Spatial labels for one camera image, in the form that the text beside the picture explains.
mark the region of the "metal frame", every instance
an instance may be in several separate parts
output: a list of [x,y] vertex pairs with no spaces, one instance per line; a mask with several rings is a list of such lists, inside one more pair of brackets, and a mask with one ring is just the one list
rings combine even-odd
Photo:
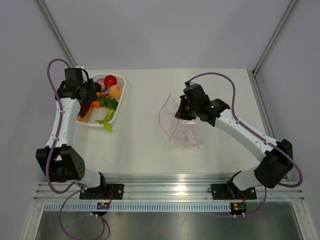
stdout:
[[68,59],[68,62],[73,66],[77,66],[77,62],[74,59],[72,53],[69,50],[68,45],[66,44],[64,38],[62,37],[62,34],[60,33],[60,30],[56,24],[56,21],[54,19],[54,17],[52,16],[51,12],[49,11],[49,8],[47,6],[47,4],[45,3],[44,0],[35,0],[36,3],[38,4],[41,12],[43,13],[45,19],[47,20],[50,29],[52,30],[55,39],[57,40],[57,42],[59,43],[62,51],[64,52],[66,58]]
[[290,0],[289,4],[287,5],[279,23],[277,24],[275,30],[272,33],[271,38],[269,39],[269,42],[266,44],[261,57],[259,58],[257,64],[254,67],[253,75],[256,77],[259,70],[265,63],[266,59],[268,58],[270,52],[272,51],[273,47],[275,46],[277,40],[281,36],[281,33],[286,27],[286,23],[288,22],[291,14],[294,12],[299,0]]
[[[35,0],[40,7],[41,12],[44,14],[49,27],[56,40],[58,41],[61,49],[65,53],[68,61],[77,66],[77,62],[74,59],[69,47],[67,46],[59,28],[50,13],[45,0]],[[270,40],[268,41],[259,61],[257,62],[254,70],[248,70],[248,76],[250,78],[251,86],[254,92],[255,99],[257,101],[258,109],[261,115],[262,123],[265,132],[275,137],[275,133],[268,116],[268,111],[265,105],[265,101],[262,95],[262,91],[259,87],[257,80],[258,72],[263,66],[264,62],[268,58],[274,45],[279,39],[283,29],[288,22],[290,15],[293,13],[299,0],[291,0],[284,11],[277,27],[275,28]],[[207,189],[212,183],[226,182],[229,174],[166,174],[166,175],[122,175],[122,174],[105,174],[108,183],[122,183],[125,184],[123,200],[114,201],[119,206],[136,206],[143,205],[144,208],[154,206],[155,203],[160,203],[164,206],[171,204],[185,205],[192,203],[195,206],[206,206],[207,204],[219,204],[227,203],[228,201],[214,201],[212,200],[211,193],[207,192]],[[59,189],[64,189],[66,183],[55,183],[54,186]],[[76,186],[73,186],[67,194],[57,195],[50,191],[46,182],[40,182],[34,196],[34,202],[32,203],[33,212],[26,228],[23,239],[33,240],[36,237],[40,219],[43,211],[50,209],[50,204],[56,204],[66,199],[66,196],[70,195],[74,191],[78,190]],[[256,202],[261,202],[264,197],[263,187],[257,187],[256,193],[258,199]],[[78,197],[72,197],[70,199],[70,207],[72,206],[90,206],[98,201],[85,201],[79,200]],[[305,240],[318,239],[314,227],[309,216],[308,209],[306,207],[305,198],[300,188],[285,188],[277,186],[274,189],[269,189],[267,193],[267,202],[292,202],[297,221],[300,226],[302,236]]]

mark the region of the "white table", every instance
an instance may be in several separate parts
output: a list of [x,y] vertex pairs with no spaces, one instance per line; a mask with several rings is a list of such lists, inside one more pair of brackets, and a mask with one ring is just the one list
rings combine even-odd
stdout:
[[[179,149],[160,130],[158,113],[171,92],[179,103],[186,82],[205,72],[219,72],[230,77],[236,87],[236,113],[264,132],[263,123],[246,69],[135,69],[89,70],[94,74],[117,74],[127,85],[113,132],[76,124],[74,148],[86,167],[114,174],[225,174],[257,165],[253,155],[231,136],[201,123],[205,148]],[[220,76],[196,80],[211,100],[220,98],[229,105],[230,83]]]

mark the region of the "gray wall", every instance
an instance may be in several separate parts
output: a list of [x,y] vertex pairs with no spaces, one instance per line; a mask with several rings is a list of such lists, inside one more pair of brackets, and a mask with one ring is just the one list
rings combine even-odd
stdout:
[[46,2],[88,69],[252,69],[289,0]]
[[319,13],[318,0],[300,1],[258,74],[277,137],[293,143],[293,157],[304,173],[302,189],[315,223],[320,215]]
[[[0,233],[17,240],[43,174],[35,158],[54,121],[55,101],[46,68],[64,58],[35,1],[3,1],[0,7]],[[58,83],[63,65],[52,68]]]

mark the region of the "white robotic arm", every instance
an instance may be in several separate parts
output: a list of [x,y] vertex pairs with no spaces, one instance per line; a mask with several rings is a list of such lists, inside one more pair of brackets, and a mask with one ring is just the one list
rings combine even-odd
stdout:
[[[254,130],[257,134],[265,138],[267,141],[277,145],[277,140],[261,133],[253,126],[250,126],[245,121],[241,120],[245,125]],[[249,131],[243,128],[238,122],[234,119],[232,115],[232,111],[230,109],[226,109],[221,112],[220,117],[215,120],[215,126],[232,136],[239,143],[244,145],[254,156],[255,158],[261,162],[266,157],[266,152],[271,152],[273,148],[264,141],[260,140],[258,137],[252,135]],[[240,190],[244,191],[248,188],[260,186],[260,183],[256,176],[254,170],[258,167],[254,166],[245,171],[241,171],[238,175],[236,175],[233,179],[234,185]]]
[[293,168],[293,164],[269,144],[281,149],[292,158],[291,143],[285,139],[279,142],[256,130],[243,120],[240,121],[238,116],[234,116],[235,113],[228,104],[218,98],[211,101],[199,84],[190,85],[188,83],[183,90],[184,95],[180,97],[181,102],[175,117],[183,120],[199,117],[201,121],[208,122],[213,127],[217,127],[234,137],[261,162],[251,169],[237,172],[229,179],[226,183],[226,189],[230,195],[235,197],[242,191],[261,185],[274,188]]
[[85,161],[72,147],[81,104],[98,100],[95,83],[91,78],[84,82],[82,71],[64,70],[65,80],[57,90],[59,99],[52,132],[45,148],[37,149],[35,157],[49,182],[76,181],[86,186],[83,199],[101,199],[108,191],[105,177],[86,168]]

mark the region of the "clear plastic bag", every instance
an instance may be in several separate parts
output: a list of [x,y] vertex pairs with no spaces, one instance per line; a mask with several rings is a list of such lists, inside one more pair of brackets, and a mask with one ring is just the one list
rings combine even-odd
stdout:
[[184,149],[203,148],[201,121],[199,119],[192,121],[176,119],[175,114],[178,108],[179,105],[171,97],[171,93],[169,92],[168,98],[158,114],[158,122],[161,130],[169,141]]

